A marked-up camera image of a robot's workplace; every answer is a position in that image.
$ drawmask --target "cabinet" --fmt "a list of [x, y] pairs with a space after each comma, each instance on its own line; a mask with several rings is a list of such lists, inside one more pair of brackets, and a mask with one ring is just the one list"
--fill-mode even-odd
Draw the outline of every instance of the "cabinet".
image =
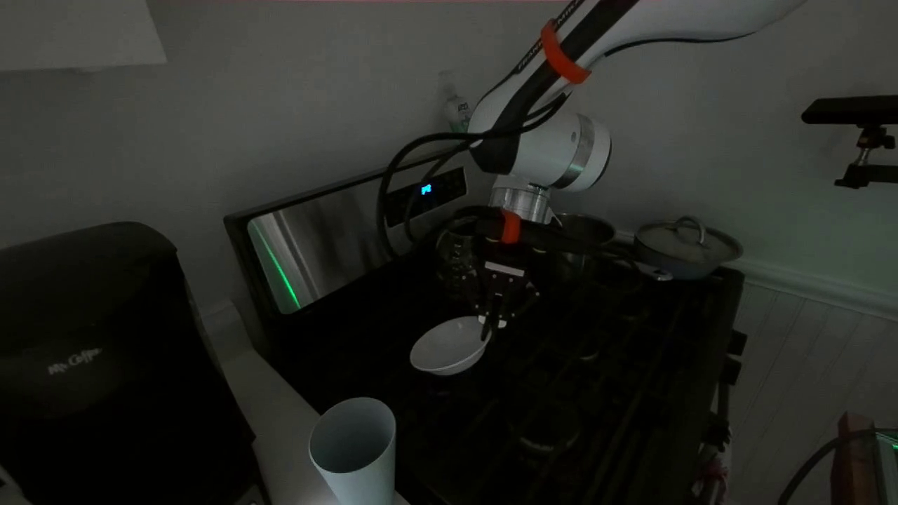
[[0, 0], [0, 73], [162, 61], [147, 0]]

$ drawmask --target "coffee maker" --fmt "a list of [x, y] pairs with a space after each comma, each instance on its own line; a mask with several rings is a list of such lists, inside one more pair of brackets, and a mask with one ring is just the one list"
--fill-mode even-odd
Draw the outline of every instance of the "coffee maker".
[[34, 505], [232, 505], [260, 484], [165, 235], [117, 222], [0, 253], [0, 466]]

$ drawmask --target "pot lid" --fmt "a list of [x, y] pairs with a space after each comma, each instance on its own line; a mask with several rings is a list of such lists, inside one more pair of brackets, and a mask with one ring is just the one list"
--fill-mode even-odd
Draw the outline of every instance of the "pot lid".
[[709, 230], [691, 216], [676, 218], [673, 223], [643, 228], [636, 233], [636, 244], [691, 263], [720, 263], [740, 256], [740, 244], [735, 239]]

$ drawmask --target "pot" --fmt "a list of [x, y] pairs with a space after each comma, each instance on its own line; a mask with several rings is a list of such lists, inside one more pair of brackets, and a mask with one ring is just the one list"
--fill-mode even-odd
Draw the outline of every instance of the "pot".
[[740, 244], [699, 218], [681, 216], [673, 223], [645, 223], [633, 235], [636, 258], [671, 278], [704, 278], [723, 261], [740, 256]]

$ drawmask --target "stovetop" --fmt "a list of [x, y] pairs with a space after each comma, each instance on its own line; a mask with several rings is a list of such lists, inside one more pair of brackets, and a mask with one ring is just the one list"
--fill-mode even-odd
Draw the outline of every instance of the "stovetop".
[[688, 501], [740, 274], [657, 284], [610, 267], [542, 298], [461, 375], [413, 371], [433, 324], [468, 313], [426, 258], [288, 316], [271, 365], [315, 407], [374, 396], [398, 417], [409, 501]]

